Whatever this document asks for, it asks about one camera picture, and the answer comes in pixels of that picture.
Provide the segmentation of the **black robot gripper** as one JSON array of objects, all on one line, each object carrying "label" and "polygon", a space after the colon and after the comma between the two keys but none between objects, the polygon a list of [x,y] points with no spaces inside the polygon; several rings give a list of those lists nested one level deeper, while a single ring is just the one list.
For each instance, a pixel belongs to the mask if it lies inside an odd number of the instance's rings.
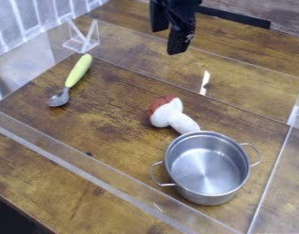
[{"label": "black robot gripper", "polygon": [[201,0],[149,0],[149,26],[152,32],[171,26],[167,39],[167,54],[187,51],[195,32],[195,9]]}]

